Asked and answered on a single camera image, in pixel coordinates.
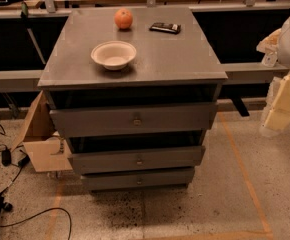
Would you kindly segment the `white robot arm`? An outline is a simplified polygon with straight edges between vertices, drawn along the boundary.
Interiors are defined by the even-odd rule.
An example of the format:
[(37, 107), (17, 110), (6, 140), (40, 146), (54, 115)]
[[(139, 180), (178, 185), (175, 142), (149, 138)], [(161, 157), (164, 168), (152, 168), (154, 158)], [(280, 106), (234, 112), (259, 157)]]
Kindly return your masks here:
[(272, 137), (290, 124), (290, 16), (281, 28), (260, 41), (256, 50), (264, 54), (264, 66), (278, 63), (289, 70), (285, 77), (273, 78), (262, 113), (260, 133)]

